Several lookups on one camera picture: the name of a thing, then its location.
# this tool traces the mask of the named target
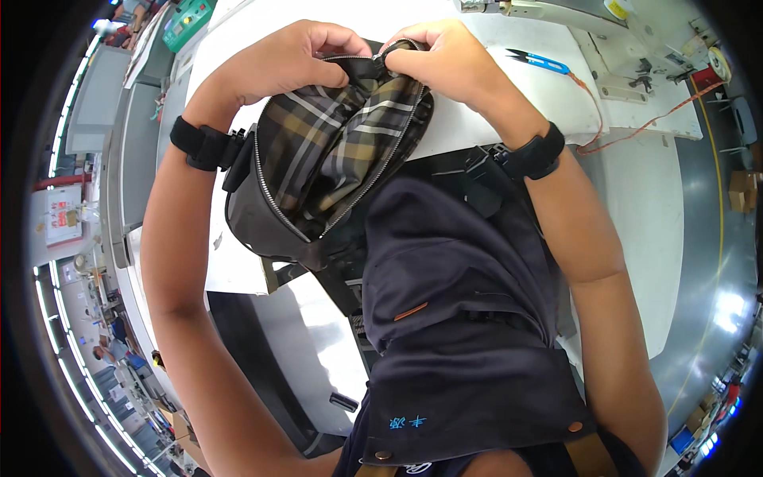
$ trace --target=yellow line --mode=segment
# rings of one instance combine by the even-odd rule
[[[694,93],[696,94],[699,92],[697,89],[697,83],[694,82],[694,78],[689,76],[689,79],[691,79],[691,85],[694,87]],[[720,245],[718,247],[718,271],[716,272],[716,289],[713,291],[713,297],[715,297],[716,292],[718,291],[718,283],[720,282],[720,267],[721,263],[723,261],[723,189],[721,188],[721,181],[720,181],[720,165],[718,163],[718,152],[716,150],[715,146],[715,139],[713,138],[713,130],[710,129],[710,119],[707,118],[707,111],[705,110],[705,104],[702,102],[702,98],[699,97],[697,100],[700,102],[700,109],[702,110],[702,115],[705,117],[705,125],[707,126],[707,136],[710,138],[710,147],[713,148],[713,158],[715,159],[716,163],[716,177],[718,178],[718,210],[720,213]],[[700,353],[702,352],[702,348],[705,345],[705,339],[707,338],[707,331],[710,329],[710,322],[713,320],[713,309],[710,309],[710,316],[707,318],[707,324],[705,325],[705,331],[702,333],[702,339],[700,340],[699,349],[697,349],[697,354],[694,355],[694,359],[691,360],[691,365],[689,366],[689,373],[686,375],[686,379],[684,380],[684,384],[681,386],[681,389],[678,390],[678,394],[675,396],[675,400],[673,401],[673,404],[671,405],[670,409],[668,409],[668,416],[673,412],[675,409],[675,405],[678,403],[678,399],[681,397],[681,393],[684,392],[684,389],[686,388],[686,384],[689,382],[689,378],[691,377],[691,370],[694,368],[694,365],[697,364],[697,359],[700,357]]]

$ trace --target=plaid lining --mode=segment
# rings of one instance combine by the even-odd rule
[[[328,219],[392,152],[420,88],[407,76],[385,75],[274,96],[258,124],[259,152],[269,191],[287,217]]]

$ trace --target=bag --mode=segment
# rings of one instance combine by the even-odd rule
[[[324,61],[347,72],[347,87],[311,85],[268,100],[223,184],[228,226],[254,253],[326,269],[321,239],[414,151],[433,98],[386,69],[399,48],[424,49],[403,39],[371,57],[331,56]]]

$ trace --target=brown leather tab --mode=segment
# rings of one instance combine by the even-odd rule
[[[370,466],[363,464],[358,469],[355,477],[394,477],[394,474],[398,471],[396,466],[382,467],[382,466]]]
[[[578,477],[617,477],[617,467],[598,433],[565,442]]]
[[[414,313],[416,313],[417,311],[419,311],[421,308],[424,308],[425,306],[427,306],[428,304],[429,304],[429,302],[428,302],[428,301],[425,301],[424,303],[422,303],[421,305],[417,306],[417,307],[416,307],[416,308],[414,308],[413,310],[408,310],[408,311],[406,311],[405,313],[400,313],[398,316],[394,317],[394,320],[393,320],[393,321],[397,321],[397,320],[400,320],[400,319],[402,319],[402,318],[405,318],[405,317],[406,317],[406,316],[408,316],[409,314],[414,314]]]

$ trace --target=factory floor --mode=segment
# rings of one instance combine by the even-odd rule
[[[705,96],[712,99],[713,93]],[[731,110],[705,103],[716,150],[740,146]],[[699,102],[694,102],[704,139],[676,139],[684,189],[684,258],[678,300],[665,349],[650,361],[669,434],[681,429],[728,366],[749,333],[757,309],[755,210],[729,206],[730,174],[743,170],[739,154],[718,153],[718,173]],[[723,319],[729,316],[730,321]]]

